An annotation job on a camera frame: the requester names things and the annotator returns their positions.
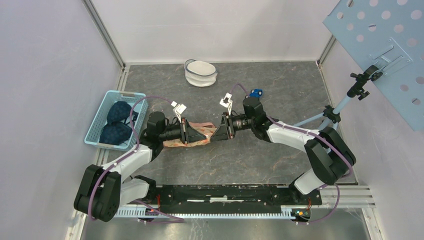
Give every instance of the light blue perforated panel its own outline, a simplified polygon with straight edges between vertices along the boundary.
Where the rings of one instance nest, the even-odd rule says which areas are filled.
[[[414,131],[424,129],[423,12],[424,0],[340,0],[323,22],[362,70],[382,69],[374,84]]]

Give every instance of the brown cloth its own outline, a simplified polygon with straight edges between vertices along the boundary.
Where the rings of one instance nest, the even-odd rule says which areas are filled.
[[[163,145],[165,147],[194,147],[194,146],[206,145],[211,142],[211,136],[217,130],[217,128],[212,122],[204,122],[204,123],[188,122],[188,123],[194,129],[204,134],[206,136],[206,139],[196,141],[196,142],[190,142],[188,144],[184,144],[181,142],[181,140],[175,139],[175,140],[164,141]]]

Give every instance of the dark blue cloth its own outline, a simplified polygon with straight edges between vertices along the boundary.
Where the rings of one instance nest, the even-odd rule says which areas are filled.
[[[132,129],[127,124],[131,106],[126,101],[117,101],[107,113],[107,124],[103,127],[99,143],[121,145],[131,137]],[[132,122],[137,120],[138,112],[132,112]]]
[[[107,124],[127,120],[130,116],[131,106],[126,101],[117,101],[107,113]],[[133,111],[132,115],[137,117],[138,112]]]
[[[131,137],[131,127],[117,121],[104,126],[99,143],[120,145]]]

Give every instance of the gray marble floor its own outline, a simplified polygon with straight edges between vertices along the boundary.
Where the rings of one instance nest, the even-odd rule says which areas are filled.
[[[261,102],[269,116],[295,124],[319,114],[329,97],[315,62],[216,63],[217,81],[209,87],[195,87],[185,79],[182,64],[133,65],[125,91],[156,95],[183,103],[190,122],[220,124],[226,110],[221,98],[235,83],[248,90],[263,89]],[[243,112],[243,90],[236,89],[233,110]],[[172,107],[160,99],[149,100],[146,117],[162,111],[173,118]],[[304,127],[316,128],[320,121]],[[109,160],[123,154],[110,151]],[[165,148],[158,158],[137,170],[158,184],[290,183],[311,168],[305,153],[276,143],[261,141],[249,130],[237,132],[233,140],[204,146]],[[341,182],[353,183],[354,176]]]

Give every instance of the white mesh basket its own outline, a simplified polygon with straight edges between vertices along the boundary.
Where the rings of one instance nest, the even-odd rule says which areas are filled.
[[[208,87],[217,80],[217,69],[210,63],[189,59],[184,69],[187,82],[196,87]]]

